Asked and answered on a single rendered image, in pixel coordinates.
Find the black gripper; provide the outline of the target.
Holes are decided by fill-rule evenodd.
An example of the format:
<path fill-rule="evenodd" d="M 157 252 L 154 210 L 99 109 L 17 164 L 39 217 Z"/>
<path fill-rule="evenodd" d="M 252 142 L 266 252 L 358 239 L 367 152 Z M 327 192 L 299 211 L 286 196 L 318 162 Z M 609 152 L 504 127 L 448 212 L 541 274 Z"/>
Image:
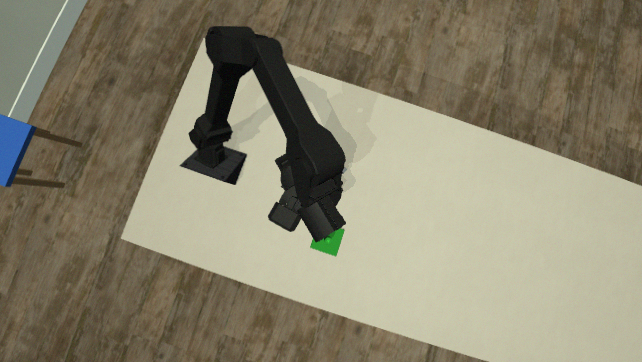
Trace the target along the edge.
<path fill-rule="evenodd" d="M 294 198 L 284 191 L 279 203 L 276 202 L 274 204 L 268 215 L 269 220 L 289 232 L 295 231 L 301 220 L 297 212 L 297 210 L 302 207 L 299 199 Z"/>

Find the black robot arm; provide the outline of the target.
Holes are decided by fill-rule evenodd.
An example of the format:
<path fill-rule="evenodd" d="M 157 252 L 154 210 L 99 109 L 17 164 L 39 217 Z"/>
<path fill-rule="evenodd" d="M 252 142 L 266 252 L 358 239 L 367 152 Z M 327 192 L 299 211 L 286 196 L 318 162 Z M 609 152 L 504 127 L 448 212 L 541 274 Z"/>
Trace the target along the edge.
<path fill-rule="evenodd" d="M 194 160 L 213 169 L 227 159 L 223 142 L 233 133 L 227 118 L 240 78 L 252 69 L 287 139 L 286 154 L 275 159 L 283 189 L 299 199 L 302 207 L 297 212 L 315 242 L 344 226 L 336 206 L 343 192 L 345 154 L 314 118 L 280 42 L 250 27 L 213 26 L 205 45 L 213 72 L 205 113 L 189 132 L 198 149 Z"/>

